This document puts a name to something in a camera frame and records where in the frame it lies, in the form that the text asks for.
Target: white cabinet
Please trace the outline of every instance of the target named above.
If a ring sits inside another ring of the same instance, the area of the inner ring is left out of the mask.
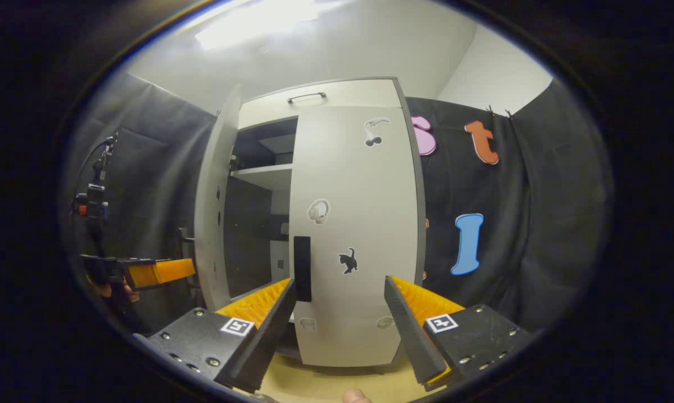
[[[228,172],[233,153],[244,163]],[[217,187],[224,198],[238,197],[229,186],[235,180],[271,191],[275,211],[267,214],[283,220],[253,231],[269,238],[269,259],[279,259],[255,263],[265,264],[273,281],[288,273],[302,281],[294,275],[303,261],[294,256],[294,237],[310,238],[311,301],[294,309],[304,364],[391,362],[400,339],[390,325],[384,278],[421,283],[425,235],[421,163],[396,79],[306,85],[245,102],[239,115],[234,105],[222,110],[203,161],[195,223],[198,272],[215,310],[239,297],[226,286],[237,274],[220,262],[224,234],[214,219],[224,214]]]

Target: cabinet door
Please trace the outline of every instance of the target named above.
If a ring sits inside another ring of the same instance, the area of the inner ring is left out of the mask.
[[[240,87],[227,97],[205,146],[195,194],[195,262],[207,308],[230,303],[223,247],[224,207],[230,155],[237,136]]]
[[[414,161],[401,108],[299,112],[290,193],[293,278],[295,236],[310,237],[311,245],[312,300],[294,308],[304,364],[390,363],[400,339],[384,302],[384,278],[413,281],[417,253]]]

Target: ceiling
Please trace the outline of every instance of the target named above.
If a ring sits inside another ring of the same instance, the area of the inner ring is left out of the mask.
[[[212,113],[238,83],[250,99],[325,79],[396,76],[407,96],[436,99],[477,26],[429,0],[315,0],[316,20],[203,49],[197,33],[254,3],[187,21],[145,46],[127,70]]]

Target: shelf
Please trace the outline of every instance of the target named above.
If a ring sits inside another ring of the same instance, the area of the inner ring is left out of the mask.
[[[232,171],[230,176],[250,182],[269,190],[289,190],[292,178],[292,164],[261,166],[260,168]]]

